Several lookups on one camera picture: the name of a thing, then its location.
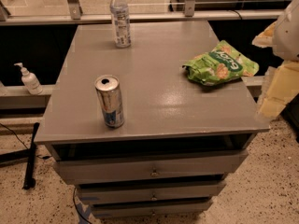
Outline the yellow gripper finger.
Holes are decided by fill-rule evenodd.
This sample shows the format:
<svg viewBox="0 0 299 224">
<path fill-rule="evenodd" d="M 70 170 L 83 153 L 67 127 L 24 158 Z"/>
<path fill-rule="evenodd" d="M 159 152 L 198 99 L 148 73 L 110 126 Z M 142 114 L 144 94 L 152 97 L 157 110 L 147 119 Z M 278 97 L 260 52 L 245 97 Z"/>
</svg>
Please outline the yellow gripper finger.
<svg viewBox="0 0 299 224">
<path fill-rule="evenodd" d="M 267 26 L 261 33 L 256 35 L 251 44 L 258 48 L 272 48 L 273 47 L 273 36 L 275 31 L 276 22 L 272 22 Z"/>
<path fill-rule="evenodd" d="M 299 94 L 299 62 L 284 61 L 278 68 L 269 67 L 263 77 L 257 114 L 275 119 Z"/>
</svg>

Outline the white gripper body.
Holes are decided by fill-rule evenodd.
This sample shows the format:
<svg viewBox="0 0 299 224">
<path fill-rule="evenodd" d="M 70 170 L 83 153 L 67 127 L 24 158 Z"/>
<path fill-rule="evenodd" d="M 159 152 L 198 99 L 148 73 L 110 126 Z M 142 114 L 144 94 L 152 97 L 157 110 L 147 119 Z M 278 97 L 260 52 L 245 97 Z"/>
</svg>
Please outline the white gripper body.
<svg viewBox="0 0 299 224">
<path fill-rule="evenodd" d="M 292 0 L 278 17 L 272 50 L 283 60 L 299 61 L 299 0 Z"/>
</svg>

